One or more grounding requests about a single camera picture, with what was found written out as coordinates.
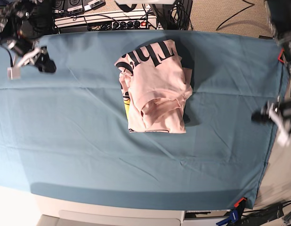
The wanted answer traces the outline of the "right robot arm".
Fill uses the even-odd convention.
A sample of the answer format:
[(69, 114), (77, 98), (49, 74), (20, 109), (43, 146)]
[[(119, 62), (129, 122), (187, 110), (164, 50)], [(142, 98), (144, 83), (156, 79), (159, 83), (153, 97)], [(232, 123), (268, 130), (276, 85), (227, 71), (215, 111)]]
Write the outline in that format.
[(51, 0), (16, 0), (0, 12), (0, 47), (10, 56), (9, 79), (20, 77), (20, 69), (31, 65), (42, 73), (55, 73), (55, 62), (39, 39), (53, 34), (55, 22)]

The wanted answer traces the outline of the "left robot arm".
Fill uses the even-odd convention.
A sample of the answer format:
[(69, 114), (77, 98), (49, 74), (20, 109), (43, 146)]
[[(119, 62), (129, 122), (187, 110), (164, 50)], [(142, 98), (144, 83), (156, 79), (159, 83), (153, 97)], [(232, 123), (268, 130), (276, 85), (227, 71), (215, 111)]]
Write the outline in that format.
[[(282, 48), (278, 59), (283, 61), (291, 77), (291, 0), (266, 0), (265, 6), (273, 37), (279, 47)], [(261, 110), (252, 114), (251, 120), (253, 122), (266, 123), (271, 121), (267, 112), (269, 109), (275, 111), (284, 119), (291, 119), (291, 100), (277, 101), (273, 107), (267, 105), (265, 104)]]

